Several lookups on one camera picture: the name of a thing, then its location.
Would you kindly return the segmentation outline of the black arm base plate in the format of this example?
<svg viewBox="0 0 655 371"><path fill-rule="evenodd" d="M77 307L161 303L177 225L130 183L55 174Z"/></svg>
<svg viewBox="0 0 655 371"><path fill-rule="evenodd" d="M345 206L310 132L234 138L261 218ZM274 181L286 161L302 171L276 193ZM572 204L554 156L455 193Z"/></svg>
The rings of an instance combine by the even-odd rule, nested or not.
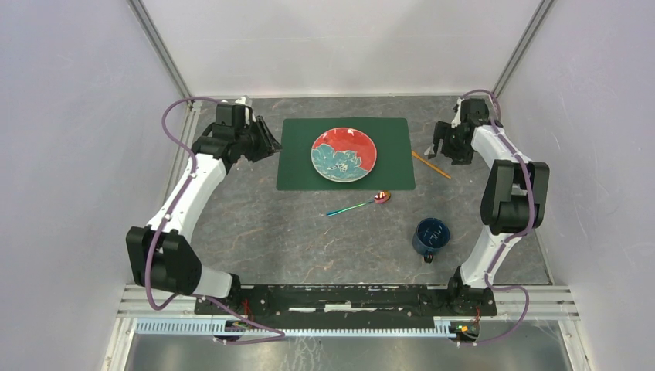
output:
<svg viewBox="0 0 655 371"><path fill-rule="evenodd" d="M428 329L435 317L498 313L489 288L417 284L255 284L233 290L220 303L279 330Z"/></svg>

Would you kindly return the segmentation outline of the red teal floral plate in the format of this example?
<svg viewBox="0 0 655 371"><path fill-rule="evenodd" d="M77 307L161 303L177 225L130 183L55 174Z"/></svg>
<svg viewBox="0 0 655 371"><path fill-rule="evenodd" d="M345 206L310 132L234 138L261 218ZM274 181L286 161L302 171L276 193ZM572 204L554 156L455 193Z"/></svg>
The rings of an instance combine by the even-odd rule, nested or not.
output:
<svg viewBox="0 0 655 371"><path fill-rule="evenodd" d="M378 149L374 141L355 128L332 128L320 134L311 146L311 163L324 179L356 182L375 167Z"/></svg>

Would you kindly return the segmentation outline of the iridescent rainbow metal spoon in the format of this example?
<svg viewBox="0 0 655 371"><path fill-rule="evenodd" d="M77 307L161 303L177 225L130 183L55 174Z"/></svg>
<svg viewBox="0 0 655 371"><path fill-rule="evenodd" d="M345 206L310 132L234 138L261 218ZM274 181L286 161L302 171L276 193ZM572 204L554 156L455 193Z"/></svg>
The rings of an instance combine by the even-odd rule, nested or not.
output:
<svg viewBox="0 0 655 371"><path fill-rule="evenodd" d="M356 205L353 205L353 206L345 207L343 209L330 211L330 212L326 213L325 216L336 216L338 214L345 213L347 211L350 211L350 210L353 210L353 209L356 209L356 208L359 208L359 207L367 206L367 205L372 204L372 203L383 204L383 203L386 203L387 201L389 201L390 199L391 199L390 191L380 191L380 192L376 193L373 196L373 198L370 199L370 200L367 200L367 201L365 201L363 203L359 203L359 204L356 204Z"/></svg>

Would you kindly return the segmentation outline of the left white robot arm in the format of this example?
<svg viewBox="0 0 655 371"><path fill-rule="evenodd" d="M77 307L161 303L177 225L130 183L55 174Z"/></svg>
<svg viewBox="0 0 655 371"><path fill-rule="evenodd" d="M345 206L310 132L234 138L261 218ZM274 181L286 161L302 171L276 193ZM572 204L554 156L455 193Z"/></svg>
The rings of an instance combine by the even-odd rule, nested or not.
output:
<svg viewBox="0 0 655 371"><path fill-rule="evenodd" d="M243 295L235 274L206 267L192 249L196 223L211 194L240 158L258 162L279 152L281 144L253 112L247 96L233 102L214 100L215 120L192 145L175 137L163 123L165 135L187 155L188 162L162 207L145 226L126 235L127 252L136 284L184 296L213 297L224 315L241 309Z"/></svg>

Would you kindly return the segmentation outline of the green rectangular placemat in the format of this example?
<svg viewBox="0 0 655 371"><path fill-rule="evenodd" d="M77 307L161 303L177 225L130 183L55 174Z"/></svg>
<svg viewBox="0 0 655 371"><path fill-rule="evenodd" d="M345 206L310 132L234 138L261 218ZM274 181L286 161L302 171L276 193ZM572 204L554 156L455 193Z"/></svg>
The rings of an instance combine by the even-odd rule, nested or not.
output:
<svg viewBox="0 0 655 371"><path fill-rule="evenodd" d="M329 129L353 128L377 149L371 172L354 182L321 176L311 162L316 139ZM408 121L400 117L288 118L283 121L277 189L280 191L413 190L416 187Z"/></svg>

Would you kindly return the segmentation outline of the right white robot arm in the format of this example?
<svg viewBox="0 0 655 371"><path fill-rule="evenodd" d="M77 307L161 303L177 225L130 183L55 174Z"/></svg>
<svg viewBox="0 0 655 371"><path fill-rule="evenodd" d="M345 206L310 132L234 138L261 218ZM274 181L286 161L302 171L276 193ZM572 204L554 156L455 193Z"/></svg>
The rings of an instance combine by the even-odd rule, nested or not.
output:
<svg viewBox="0 0 655 371"><path fill-rule="evenodd" d="M451 122L436 123L429 158L442 154L468 165L479 154L489 168L480 204L484 225L470 256L450 278L446 306L455 315L495 313L494 276L511 248L545 214L550 168L524 155L493 119L483 98L461 97Z"/></svg>

